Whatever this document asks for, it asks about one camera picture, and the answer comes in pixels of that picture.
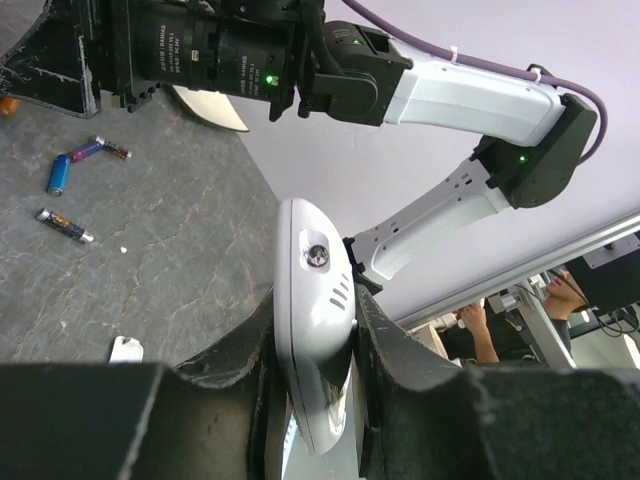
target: gray stone surface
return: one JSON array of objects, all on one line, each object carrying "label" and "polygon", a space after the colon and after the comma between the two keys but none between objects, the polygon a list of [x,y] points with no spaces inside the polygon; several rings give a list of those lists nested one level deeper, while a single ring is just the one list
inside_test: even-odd
[{"label": "gray stone surface", "polygon": [[[0,52],[42,4],[0,0]],[[277,203],[238,136],[164,94],[135,114],[105,110],[80,120],[23,102],[0,121],[0,361],[103,360],[126,335],[146,359],[176,363],[238,325],[272,282]],[[72,166],[64,195],[45,193],[56,155],[92,134],[133,158],[101,152]],[[33,218],[42,207],[96,241],[47,228]]]}]

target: person's arm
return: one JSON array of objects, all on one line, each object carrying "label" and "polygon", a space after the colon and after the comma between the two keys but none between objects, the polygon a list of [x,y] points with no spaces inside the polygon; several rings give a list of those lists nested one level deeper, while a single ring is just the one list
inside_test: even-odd
[{"label": "person's arm", "polygon": [[476,360],[478,360],[478,363],[498,363],[500,359],[498,358],[496,349],[493,348],[489,329],[485,327],[484,329],[471,332],[471,334],[473,335],[473,345],[476,349]]},{"label": "person's arm", "polygon": [[460,318],[473,335],[478,363],[499,363],[500,359],[493,348],[491,333],[487,327],[487,313],[478,304],[469,305],[460,310]]}]

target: aa battery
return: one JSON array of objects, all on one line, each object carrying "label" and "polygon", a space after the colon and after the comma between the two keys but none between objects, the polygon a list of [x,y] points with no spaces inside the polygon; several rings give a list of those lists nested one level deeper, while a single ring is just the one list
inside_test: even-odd
[{"label": "aa battery", "polygon": [[131,152],[119,147],[118,145],[116,145],[115,143],[111,143],[111,142],[105,142],[105,144],[102,146],[102,149],[115,155],[116,157],[122,159],[122,160],[127,160],[128,158],[131,158]]},{"label": "aa battery", "polygon": [[67,155],[71,157],[73,163],[78,163],[85,158],[90,157],[94,153],[98,153],[102,150],[105,140],[102,137],[94,136],[88,143],[85,143],[81,147],[71,150]]},{"label": "aa battery", "polygon": [[58,155],[51,169],[51,177],[49,177],[49,185],[47,186],[48,193],[54,197],[62,195],[64,187],[67,185],[70,169],[71,157],[66,154]]},{"label": "aa battery", "polygon": [[62,215],[43,208],[37,215],[36,220],[50,226],[67,237],[71,237],[80,243],[93,242],[93,235],[89,234],[84,228],[79,227],[75,223],[67,220]]}]

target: blue battery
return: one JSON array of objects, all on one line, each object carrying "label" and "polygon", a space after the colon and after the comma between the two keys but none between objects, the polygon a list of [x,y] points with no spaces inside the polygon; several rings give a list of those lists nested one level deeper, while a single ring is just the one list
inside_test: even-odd
[{"label": "blue battery", "polygon": [[62,195],[64,187],[67,184],[67,177],[69,176],[70,169],[71,157],[66,154],[58,155],[58,158],[53,162],[53,169],[51,170],[51,178],[49,178],[47,192],[54,197]]}]

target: orange object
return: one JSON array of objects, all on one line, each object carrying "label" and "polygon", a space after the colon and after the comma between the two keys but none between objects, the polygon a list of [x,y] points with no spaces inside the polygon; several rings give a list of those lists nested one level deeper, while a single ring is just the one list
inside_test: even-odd
[{"label": "orange object", "polygon": [[20,100],[11,97],[4,97],[0,100],[0,117],[11,118],[16,114],[20,105]]}]

